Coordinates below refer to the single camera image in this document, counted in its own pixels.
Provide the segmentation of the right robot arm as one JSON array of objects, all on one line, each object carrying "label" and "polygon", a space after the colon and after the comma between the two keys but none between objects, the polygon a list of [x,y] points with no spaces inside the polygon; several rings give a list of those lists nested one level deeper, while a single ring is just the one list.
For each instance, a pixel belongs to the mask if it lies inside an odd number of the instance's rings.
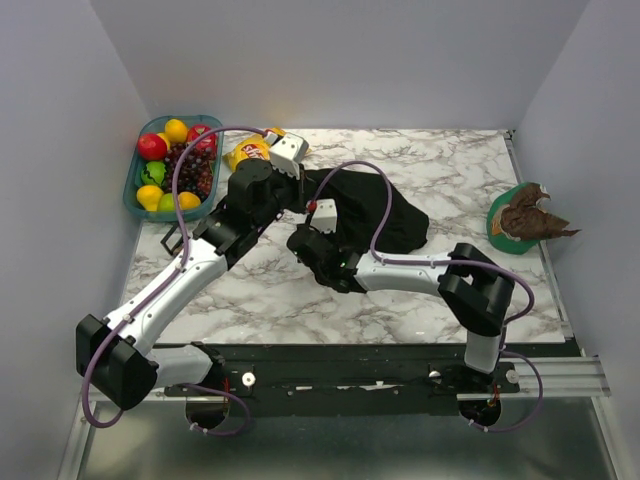
[{"label": "right robot arm", "polygon": [[443,299],[467,331],[459,370],[462,384],[480,392],[496,380],[515,281],[477,248],[458,243],[451,252],[436,256],[360,253],[305,224],[296,227],[287,248],[313,272],[317,283],[339,293],[395,290]]}]

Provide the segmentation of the black printed t-shirt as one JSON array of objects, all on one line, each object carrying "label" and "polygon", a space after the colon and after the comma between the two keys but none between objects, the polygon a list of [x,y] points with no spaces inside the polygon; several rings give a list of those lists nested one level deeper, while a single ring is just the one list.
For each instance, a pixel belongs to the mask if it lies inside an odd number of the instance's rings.
[{"label": "black printed t-shirt", "polygon": [[319,263],[341,251],[353,251],[361,257],[370,249],[371,239],[386,208],[389,216],[376,241],[376,250],[389,254],[409,254],[427,243],[429,217],[395,188],[387,196],[387,187],[378,174],[341,169],[334,175],[329,169],[309,170],[310,201],[333,199],[337,208],[337,230],[322,235],[307,223],[299,224],[287,241],[287,248],[315,272]]}]

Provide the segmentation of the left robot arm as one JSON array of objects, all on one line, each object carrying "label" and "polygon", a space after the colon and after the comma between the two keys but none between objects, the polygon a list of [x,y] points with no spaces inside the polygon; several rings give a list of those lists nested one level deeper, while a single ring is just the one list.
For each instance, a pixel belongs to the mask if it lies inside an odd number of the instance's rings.
[{"label": "left robot arm", "polygon": [[303,169],[289,175],[263,160],[243,161],[229,177],[226,195],[154,280],[104,318],[88,315],[77,325],[82,392],[95,387],[123,411],[155,388],[189,384],[201,395],[214,393],[222,372],[203,347],[153,347],[184,307],[246,255],[282,212],[303,212],[309,198]]}]

